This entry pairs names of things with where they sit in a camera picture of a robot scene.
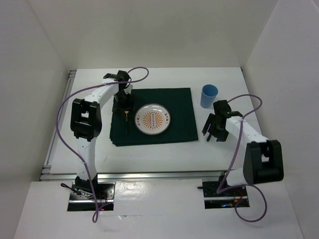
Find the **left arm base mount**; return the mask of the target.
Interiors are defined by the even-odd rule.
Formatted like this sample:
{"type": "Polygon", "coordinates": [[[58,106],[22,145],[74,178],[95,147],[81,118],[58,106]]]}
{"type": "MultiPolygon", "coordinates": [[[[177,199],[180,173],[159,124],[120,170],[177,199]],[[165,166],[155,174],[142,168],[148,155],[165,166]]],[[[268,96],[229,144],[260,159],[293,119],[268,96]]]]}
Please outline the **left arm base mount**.
{"type": "MultiPolygon", "coordinates": [[[[95,211],[95,200],[92,192],[87,192],[76,187],[75,183],[72,183],[71,186],[61,183],[60,186],[70,190],[68,212],[95,211]]],[[[115,182],[108,182],[99,184],[95,189],[97,206],[100,211],[114,210],[115,188],[115,182]]]]}

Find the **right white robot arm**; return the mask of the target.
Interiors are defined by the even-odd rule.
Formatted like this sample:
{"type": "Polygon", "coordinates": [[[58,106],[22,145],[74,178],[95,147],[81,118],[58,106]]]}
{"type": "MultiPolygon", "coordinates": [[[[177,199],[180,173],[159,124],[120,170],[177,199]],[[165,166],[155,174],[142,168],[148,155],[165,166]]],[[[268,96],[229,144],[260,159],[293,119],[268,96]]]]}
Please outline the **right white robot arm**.
{"type": "Polygon", "coordinates": [[[258,133],[238,111],[232,111],[226,100],[213,103],[214,113],[209,114],[202,133],[207,141],[213,137],[225,142],[229,135],[237,139],[233,158],[239,147],[245,149],[243,166],[233,169],[234,159],[218,182],[217,192],[229,195],[235,187],[282,181],[284,166],[282,146],[278,140],[270,140],[258,133]]]}

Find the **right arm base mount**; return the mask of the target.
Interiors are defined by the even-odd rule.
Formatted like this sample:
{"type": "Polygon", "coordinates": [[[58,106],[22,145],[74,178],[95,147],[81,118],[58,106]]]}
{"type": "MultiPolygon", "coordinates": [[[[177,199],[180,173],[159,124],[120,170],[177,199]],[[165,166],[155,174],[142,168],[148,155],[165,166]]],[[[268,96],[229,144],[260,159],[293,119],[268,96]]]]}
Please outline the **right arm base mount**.
{"type": "Polygon", "coordinates": [[[227,209],[235,208],[239,203],[239,208],[250,207],[247,190],[245,187],[227,190],[217,194],[219,181],[202,181],[197,189],[203,193],[205,209],[227,209]]]}

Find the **gold fork black handle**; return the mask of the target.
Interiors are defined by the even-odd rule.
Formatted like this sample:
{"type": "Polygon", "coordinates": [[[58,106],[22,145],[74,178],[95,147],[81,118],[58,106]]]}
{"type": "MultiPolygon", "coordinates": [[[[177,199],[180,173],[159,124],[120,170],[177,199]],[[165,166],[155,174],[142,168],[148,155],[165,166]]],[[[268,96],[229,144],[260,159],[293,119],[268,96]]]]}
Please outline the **gold fork black handle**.
{"type": "Polygon", "coordinates": [[[126,135],[128,135],[129,133],[129,114],[130,114],[129,110],[125,111],[125,134],[126,135]]]}

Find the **dark green cloth napkin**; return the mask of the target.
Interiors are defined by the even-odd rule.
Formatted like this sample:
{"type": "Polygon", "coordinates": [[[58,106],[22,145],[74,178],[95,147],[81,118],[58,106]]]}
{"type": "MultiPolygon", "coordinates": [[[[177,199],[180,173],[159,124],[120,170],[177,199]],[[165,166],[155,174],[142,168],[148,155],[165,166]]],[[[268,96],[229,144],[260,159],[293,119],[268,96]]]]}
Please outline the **dark green cloth napkin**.
{"type": "Polygon", "coordinates": [[[113,113],[110,140],[115,146],[178,143],[198,140],[190,88],[133,89],[134,111],[129,114],[129,133],[125,134],[125,113],[113,113]],[[170,113],[171,122],[158,135],[140,132],[134,123],[137,110],[147,104],[159,104],[170,113]]]}

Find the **orange sunburst patterned plate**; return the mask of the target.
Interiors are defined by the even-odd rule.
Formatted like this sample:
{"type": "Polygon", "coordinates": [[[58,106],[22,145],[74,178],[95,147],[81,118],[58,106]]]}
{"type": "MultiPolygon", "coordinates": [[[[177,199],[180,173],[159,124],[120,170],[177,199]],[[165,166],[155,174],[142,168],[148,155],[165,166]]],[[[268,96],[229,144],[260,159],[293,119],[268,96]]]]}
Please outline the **orange sunburst patterned plate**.
{"type": "Polygon", "coordinates": [[[166,131],[170,125],[169,111],[159,104],[147,104],[139,108],[134,123],[137,129],[146,135],[158,135],[166,131]]]}

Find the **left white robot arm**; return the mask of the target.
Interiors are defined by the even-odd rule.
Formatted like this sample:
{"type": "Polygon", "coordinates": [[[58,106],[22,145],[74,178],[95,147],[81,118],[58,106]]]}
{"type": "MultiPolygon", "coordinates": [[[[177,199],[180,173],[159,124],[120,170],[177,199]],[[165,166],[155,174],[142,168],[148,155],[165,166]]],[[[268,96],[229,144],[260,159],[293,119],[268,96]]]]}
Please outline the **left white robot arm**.
{"type": "Polygon", "coordinates": [[[72,102],[70,127],[76,137],[78,154],[82,157],[78,164],[76,184],[83,184],[81,193],[88,199],[95,198],[99,193],[99,186],[89,180],[97,177],[95,145],[102,130],[101,109],[111,98],[114,99],[114,113],[128,114],[134,108],[133,86],[128,83],[130,79],[126,71],[108,73],[104,76],[103,86],[85,98],[72,102]]]}

